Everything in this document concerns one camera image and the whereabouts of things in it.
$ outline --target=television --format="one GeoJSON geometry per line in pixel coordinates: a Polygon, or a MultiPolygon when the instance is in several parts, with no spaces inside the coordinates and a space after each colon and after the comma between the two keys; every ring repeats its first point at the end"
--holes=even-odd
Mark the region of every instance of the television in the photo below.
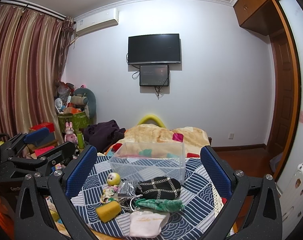
{"type": "Polygon", "coordinates": [[[128,37],[128,65],[181,63],[179,34],[128,37]]]}
{"type": "Polygon", "coordinates": [[[168,87],[168,65],[141,65],[139,68],[139,85],[141,87],[168,87]]]}

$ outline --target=curtain rod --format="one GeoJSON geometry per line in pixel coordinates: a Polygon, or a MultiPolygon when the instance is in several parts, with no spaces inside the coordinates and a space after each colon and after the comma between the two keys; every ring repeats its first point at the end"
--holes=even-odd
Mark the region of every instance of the curtain rod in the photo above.
{"type": "Polygon", "coordinates": [[[55,12],[53,10],[47,9],[43,6],[37,5],[35,3],[30,3],[28,1],[24,1],[24,0],[1,0],[1,3],[6,3],[6,4],[11,4],[11,5],[19,5],[25,8],[30,8],[33,10],[36,10],[38,12],[53,16],[59,20],[65,20],[66,16],[62,15],[58,12],[55,12]]]}

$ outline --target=wall-mounted tv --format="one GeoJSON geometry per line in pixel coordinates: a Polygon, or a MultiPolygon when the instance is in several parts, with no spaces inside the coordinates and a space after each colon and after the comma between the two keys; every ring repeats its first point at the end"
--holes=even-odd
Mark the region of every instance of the wall-mounted tv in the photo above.
{"type": "Polygon", "coordinates": [[[128,37],[128,64],[181,63],[179,34],[128,37]]]}

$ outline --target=green bottle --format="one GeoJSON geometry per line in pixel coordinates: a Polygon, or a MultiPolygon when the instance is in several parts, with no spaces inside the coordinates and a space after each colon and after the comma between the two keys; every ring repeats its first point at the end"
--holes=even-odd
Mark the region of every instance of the green bottle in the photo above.
{"type": "Polygon", "coordinates": [[[81,131],[77,131],[78,148],[84,149],[84,137],[81,131]]]}

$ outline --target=pink bunny figurine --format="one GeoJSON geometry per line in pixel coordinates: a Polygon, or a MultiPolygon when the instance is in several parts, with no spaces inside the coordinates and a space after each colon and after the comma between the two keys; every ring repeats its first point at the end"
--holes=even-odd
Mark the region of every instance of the pink bunny figurine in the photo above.
{"type": "Polygon", "coordinates": [[[65,128],[65,142],[70,141],[75,144],[78,144],[77,136],[74,134],[74,129],[73,129],[73,123],[70,122],[68,125],[68,122],[66,123],[66,128],[65,128]]]}

